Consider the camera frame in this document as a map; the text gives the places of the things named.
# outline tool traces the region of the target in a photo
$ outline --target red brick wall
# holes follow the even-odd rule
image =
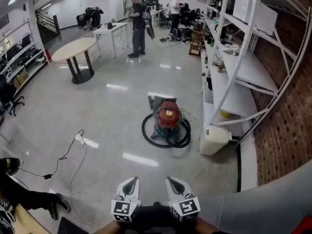
[[[301,0],[306,7],[312,0]],[[279,13],[276,22],[282,43],[297,53],[305,22]],[[258,185],[280,178],[312,159],[312,41],[289,87],[280,101],[254,131]],[[287,73],[280,49],[259,38],[255,55],[279,88]],[[258,110],[271,96],[252,91]]]

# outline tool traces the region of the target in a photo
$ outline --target red object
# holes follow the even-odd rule
[[[49,62],[52,62],[52,59],[51,59],[51,55],[50,55],[50,53],[49,53],[49,50],[45,49],[45,53],[46,53],[46,55],[47,55],[47,57],[48,57],[48,61],[49,61]]]
[[[163,102],[158,114],[158,122],[162,127],[173,128],[180,123],[180,110],[172,101]]]
[[[312,217],[306,217],[298,225],[292,234],[303,234],[312,232]]]

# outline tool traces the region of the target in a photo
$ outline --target small bottle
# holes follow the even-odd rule
[[[218,68],[216,69],[217,72],[222,73],[223,67],[224,67],[224,62],[223,61],[219,62]]]

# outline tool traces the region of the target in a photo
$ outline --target staircase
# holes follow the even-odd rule
[[[40,37],[43,44],[60,35],[58,18],[56,15],[53,16],[52,19],[36,11],[36,18]]]
[[[49,40],[58,36],[57,33],[43,26],[41,23],[37,22],[37,25],[38,25],[40,37],[41,37],[43,44],[47,43]]]

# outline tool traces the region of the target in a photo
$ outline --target jeans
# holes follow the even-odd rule
[[[177,29],[180,24],[180,14],[171,14],[172,23],[170,33],[174,32],[174,29]]]
[[[28,191],[5,174],[0,175],[0,189],[3,197],[8,199],[13,207],[20,204],[27,210],[50,210],[51,203],[60,203],[56,194]]]
[[[139,51],[145,51],[145,25],[133,31],[132,45],[134,54],[138,54]]]

